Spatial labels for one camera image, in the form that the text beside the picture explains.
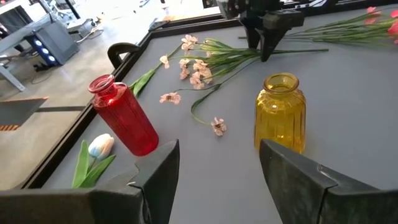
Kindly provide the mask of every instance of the yellow glass vase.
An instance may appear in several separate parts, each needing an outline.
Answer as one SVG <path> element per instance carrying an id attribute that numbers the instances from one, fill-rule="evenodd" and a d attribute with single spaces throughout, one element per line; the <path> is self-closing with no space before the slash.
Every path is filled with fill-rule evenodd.
<path id="1" fill-rule="evenodd" d="M 302 154 L 305 147 L 305 97 L 299 80 L 290 73 L 278 73 L 264 80 L 256 102 L 254 147 L 271 139 Z"/>

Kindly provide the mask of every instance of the tulip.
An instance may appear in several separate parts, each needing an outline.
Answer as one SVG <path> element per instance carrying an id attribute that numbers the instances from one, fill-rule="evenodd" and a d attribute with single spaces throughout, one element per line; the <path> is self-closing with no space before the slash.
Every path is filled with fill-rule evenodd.
<path id="1" fill-rule="evenodd" d="M 107 158 L 111 152 L 114 143 L 114 138 L 109 134 L 102 134 L 94 139 L 88 146 L 88 153 L 95 159 L 102 160 Z"/>

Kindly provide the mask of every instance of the red glass vase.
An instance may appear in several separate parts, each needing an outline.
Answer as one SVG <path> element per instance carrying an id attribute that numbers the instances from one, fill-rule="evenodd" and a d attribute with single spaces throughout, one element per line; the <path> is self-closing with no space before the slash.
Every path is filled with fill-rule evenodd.
<path id="1" fill-rule="evenodd" d="M 115 83 L 113 75 L 102 75 L 88 91 L 95 95 L 95 110 L 131 153 L 144 156 L 157 147 L 159 137 L 126 84 Z"/>

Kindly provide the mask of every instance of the vase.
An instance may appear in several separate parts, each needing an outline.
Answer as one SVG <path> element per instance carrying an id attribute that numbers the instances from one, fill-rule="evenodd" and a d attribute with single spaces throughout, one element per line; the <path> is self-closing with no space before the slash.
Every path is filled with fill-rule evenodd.
<path id="1" fill-rule="evenodd" d="M 299 80 L 290 73 L 278 73 L 264 80 L 256 101 L 254 147 L 271 139 L 297 153 L 305 147 L 305 97 Z"/>
<path id="2" fill-rule="evenodd" d="M 94 93 L 95 110 L 131 153 L 145 156 L 157 147 L 159 137 L 126 84 L 102 75 L 88 90 Z"/>

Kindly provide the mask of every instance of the black table edge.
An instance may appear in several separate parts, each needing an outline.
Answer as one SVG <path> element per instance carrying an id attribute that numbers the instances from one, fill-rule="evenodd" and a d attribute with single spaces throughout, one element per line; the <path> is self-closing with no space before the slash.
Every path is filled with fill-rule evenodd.
<path id="1" fill-rule="evenodd" d="M 364 9 L 370 6 L 382 6 L 396 3 L 395 0 L 385 1 L 361 1 L 350 4 L 339 4 L 333 7 L 314 7 L 300 9 L 306 16 L 317 16 L 334 12 L 350 11 L 355 9 Z M 117 82 L 120 82 L 138 61 L 139 57 L 145 51 L 152 39 L 167 37 L 171 35 L 189 34 L 192 32 L 203 32 L 206 30 L 222 29 L 240 26 L 237 20 L 225 20 L 221 14 L 210 16 L 194 17 L 191 19 L 182 19 L 171 21 L 164 24 L 161 28 L 152 30 L 138 43 L 139 50 L 134 53 L 128 53 L 121 65 L 116 68 L 112 74 Z M 96 111 L 91 105 L 91 100 L 86 108 L 79 114 L 73 124 L 67 129 L 65 134 L 54 144 L 49 153 L 41 160 L 39 165 L 32 171 L 29 177 L 15 189 L 34 189 L 41 188 L 54 170 L 68 154 L 69 150 L 76 143 L 78 138 L 84 132 L 96 115 Z"/>

